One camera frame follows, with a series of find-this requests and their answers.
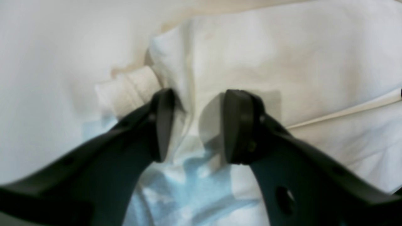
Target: clamp jaw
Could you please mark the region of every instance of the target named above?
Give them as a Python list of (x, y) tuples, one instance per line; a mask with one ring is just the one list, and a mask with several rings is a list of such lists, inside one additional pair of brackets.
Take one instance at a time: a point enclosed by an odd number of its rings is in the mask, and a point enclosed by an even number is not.
[(226, 160), (251, 167), (271, 226), (402, 224), (400, 196), (380, 192), (294, 138), (258, 96), (226, 91), (222, 121)]

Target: white fabric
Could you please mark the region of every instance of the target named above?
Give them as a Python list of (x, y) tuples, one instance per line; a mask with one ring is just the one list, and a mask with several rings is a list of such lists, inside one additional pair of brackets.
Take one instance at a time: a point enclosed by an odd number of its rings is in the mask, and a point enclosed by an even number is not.
[(250, 169), (227, 166), (219, 153), (226, 89), (259, 95), (295, 137), (393, 191), (402, 184), (401, 40), (402, 5), (393, 0), (200, 16), (153, 38), (155, 71), (180, 105), (167, 160), (144, 172), (125, 224), (268, 224)]
[(103, 113), (112, 113), (118, 119), (150, 101), (160, 88), (158, 78), (147, 66), (95, 85)]

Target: hole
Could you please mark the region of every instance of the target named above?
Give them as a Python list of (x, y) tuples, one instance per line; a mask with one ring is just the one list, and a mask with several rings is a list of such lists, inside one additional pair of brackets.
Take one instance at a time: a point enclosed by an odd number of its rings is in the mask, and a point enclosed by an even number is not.
[(292, 192), (285, 187), (278, 187), (276, 198), (279, 208), (287, 215), (293, 214), (295, 211), (295, 198)]
[(346, 174), (345, 170), (338, 166), (332, 167), (332, 171), (338, 176), (344, 176)]
[(75, 159), (73, 157), (68, 157), (63, 161), (63, 165), (65, 166), (70, 166), (75, 162)]

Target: folded fabric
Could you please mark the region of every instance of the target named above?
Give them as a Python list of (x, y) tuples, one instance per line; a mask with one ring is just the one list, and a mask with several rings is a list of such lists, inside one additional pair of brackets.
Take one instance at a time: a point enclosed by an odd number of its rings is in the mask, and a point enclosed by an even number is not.
[[(310, 1), (199, 16), (153, 38), (153, 68), (180, 104), (167, 160), (144, 172), (125, 225), (268, 224), (249, 167), (229, 166), (220, 154), (226, 89), (259, 95), (295, 137), (377, 188), (399, 187), (400, 40), (402, 5), (393, 0)], [(98, 91), (118, 117), (140, 103), (132, 97), (138, 88), (125, 85)]]
[(160, 89), (158, 78), (148, 66), (95, 85), (102, 113), (118, 119), (150, 101)]

